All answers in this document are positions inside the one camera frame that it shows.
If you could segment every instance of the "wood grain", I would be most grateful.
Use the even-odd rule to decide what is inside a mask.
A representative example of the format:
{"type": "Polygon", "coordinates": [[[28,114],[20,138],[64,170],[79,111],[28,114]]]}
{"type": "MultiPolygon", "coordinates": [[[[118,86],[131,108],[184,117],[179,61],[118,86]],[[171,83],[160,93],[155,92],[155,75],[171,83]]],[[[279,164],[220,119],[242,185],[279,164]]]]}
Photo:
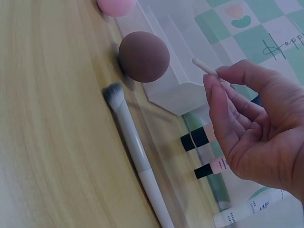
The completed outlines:
{"type": "MultiPolygon", "coordinates": [[[[159,227],[100,92],[120,41],[92,0],[0,0],[1,227],[159,227]]],[[[125,93],[175,227],[213,227],[183,120],[125,93]]]]}

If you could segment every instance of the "black cap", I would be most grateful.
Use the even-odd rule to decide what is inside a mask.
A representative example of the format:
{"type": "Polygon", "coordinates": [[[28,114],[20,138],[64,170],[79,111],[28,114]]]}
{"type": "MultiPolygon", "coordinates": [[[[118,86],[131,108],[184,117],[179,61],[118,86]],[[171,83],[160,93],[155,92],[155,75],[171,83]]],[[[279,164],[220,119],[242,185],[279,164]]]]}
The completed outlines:
{"type": "Polygon", "coordinates": [[[210,164],[204,165],[204,166],[196,169],[194,172],[195,172],[195,176],[197,179],[207,177],[207,176],[213,174],[210,164]]]}
{"type": "Polygon", "coordinates": [[[183,147],[185,148],[185,151],[191,151],[195,148],[192,139],[190,137],[190,134],[184,135],[183,137],[180,138],[180,140],[183,147]]]}
{"type": "Polygon", "coordinates": [[[190,137],[190,134],[184,135],[180,138],[181,143],[185,148],[185,151],[191,151],[195,148],[195,146],[201,147],[209,143],[208,137],[203,127],[200,127],[191,132],[191,136],[193,138],[193,141],[190,137]]]}
{"type": "Polygon", "coordinates": [[[203,127],[191,132],[191,135],[196,147],[201,147],[209,143],[208,137],[203,127]]]}

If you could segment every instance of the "pink makeup sponge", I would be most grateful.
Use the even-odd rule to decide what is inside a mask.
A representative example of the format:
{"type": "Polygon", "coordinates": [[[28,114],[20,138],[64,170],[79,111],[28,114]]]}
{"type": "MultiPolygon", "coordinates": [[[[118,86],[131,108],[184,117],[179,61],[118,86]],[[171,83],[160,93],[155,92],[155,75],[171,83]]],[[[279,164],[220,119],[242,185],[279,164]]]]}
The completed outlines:
{"type": "Polygon", "coordinates": [[[148,32],[133,32],[126,36],[120,44],[118,57],[124,72],[142,83],[159,79],[170,64],[165,43],[148,32]]]}
{"type": "Polygon", "coordinates": [[[137,0],[97,0],[100,10],[111,17],[127,15],[136,5],[137,0]]]}

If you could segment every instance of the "brush bristles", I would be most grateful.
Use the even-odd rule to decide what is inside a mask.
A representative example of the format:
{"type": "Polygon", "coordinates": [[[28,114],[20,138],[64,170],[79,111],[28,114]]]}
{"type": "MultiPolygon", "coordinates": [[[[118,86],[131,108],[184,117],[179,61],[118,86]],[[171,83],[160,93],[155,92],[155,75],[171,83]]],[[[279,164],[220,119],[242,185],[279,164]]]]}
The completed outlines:
{"type": "Polygon", "coordinates": [[[103,89],[105,101],[110,105],[116,113],[124,102],[124,90],[120,83],[114,83],[109,87],[103,89]]]}

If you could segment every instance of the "brush handle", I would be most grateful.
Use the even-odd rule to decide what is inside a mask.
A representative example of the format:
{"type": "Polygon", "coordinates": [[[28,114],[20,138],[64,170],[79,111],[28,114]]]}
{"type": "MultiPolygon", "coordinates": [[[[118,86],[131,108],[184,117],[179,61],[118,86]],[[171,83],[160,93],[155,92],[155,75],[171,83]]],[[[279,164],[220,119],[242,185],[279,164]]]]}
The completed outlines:
{"type": "Polygon", "coordinates": [[[162,228],[174,228],[152,169],[140,172],[139,178],[162,228]]]}
{"type": "Polygon", "coordinates": [[[139,138],[129,107],[125,100],[121,104],[116,115],[137,172],[150,169],[151,165],[146,152],[144,151],[141,139],[139,138]]]}
{"type": "Polygon", "coordinates": [[[161,226],[174,228],[126,100],[123,101],[116,115],[144,190],[161,226]]]}

